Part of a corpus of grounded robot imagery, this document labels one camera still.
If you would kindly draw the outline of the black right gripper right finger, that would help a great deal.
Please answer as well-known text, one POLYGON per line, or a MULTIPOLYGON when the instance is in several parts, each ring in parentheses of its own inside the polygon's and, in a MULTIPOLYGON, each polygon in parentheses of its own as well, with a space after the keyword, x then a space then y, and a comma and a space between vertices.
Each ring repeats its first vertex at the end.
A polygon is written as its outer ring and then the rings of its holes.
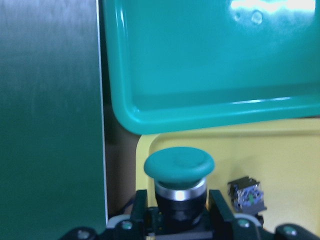
POLYGON ((219 190, 209 190, 208 211, 214 240, 236 240, 236 218, 219 190))

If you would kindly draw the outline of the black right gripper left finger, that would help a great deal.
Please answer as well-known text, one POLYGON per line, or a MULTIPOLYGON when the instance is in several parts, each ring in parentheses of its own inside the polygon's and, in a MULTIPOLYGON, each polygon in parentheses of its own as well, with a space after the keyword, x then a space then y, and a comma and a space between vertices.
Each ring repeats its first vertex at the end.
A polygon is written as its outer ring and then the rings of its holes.
POLYGON ((132 240, 144 240, 150 227, 150 214, 148 211, 148 192, 146 189, 138 190, 130 214, 132 222, 132 240))

